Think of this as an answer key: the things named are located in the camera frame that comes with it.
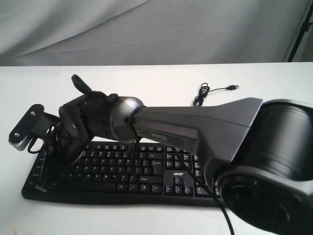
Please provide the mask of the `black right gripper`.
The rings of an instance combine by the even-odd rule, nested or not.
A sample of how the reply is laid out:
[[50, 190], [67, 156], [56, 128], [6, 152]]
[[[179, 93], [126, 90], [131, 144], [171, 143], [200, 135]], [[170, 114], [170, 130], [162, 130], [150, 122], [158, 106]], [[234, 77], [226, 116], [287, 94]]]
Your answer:
[[86, 95], [67, 102], [59, 108], [59, 116], [44, 111], [37, 104], [36, 138], [44, 141], [47, 164], [40, 173], [35, 189], [48, 192], [60, 187], [64, 181], [64, 169], [59, 165], [75, 163], [94, 135], [87, 127], [86, 105], [91, 100]]

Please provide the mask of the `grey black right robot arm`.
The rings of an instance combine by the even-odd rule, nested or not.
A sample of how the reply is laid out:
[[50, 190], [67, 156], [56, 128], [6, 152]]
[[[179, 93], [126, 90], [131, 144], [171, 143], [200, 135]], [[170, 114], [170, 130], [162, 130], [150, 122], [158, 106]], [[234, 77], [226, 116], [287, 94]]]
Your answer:
[[211, 107], [146, 107], [85, 92], [54, 116], [22, 194], [77, 204], [206, 205], [278, 235], [313, 232], [313, 107], [245, 98]]

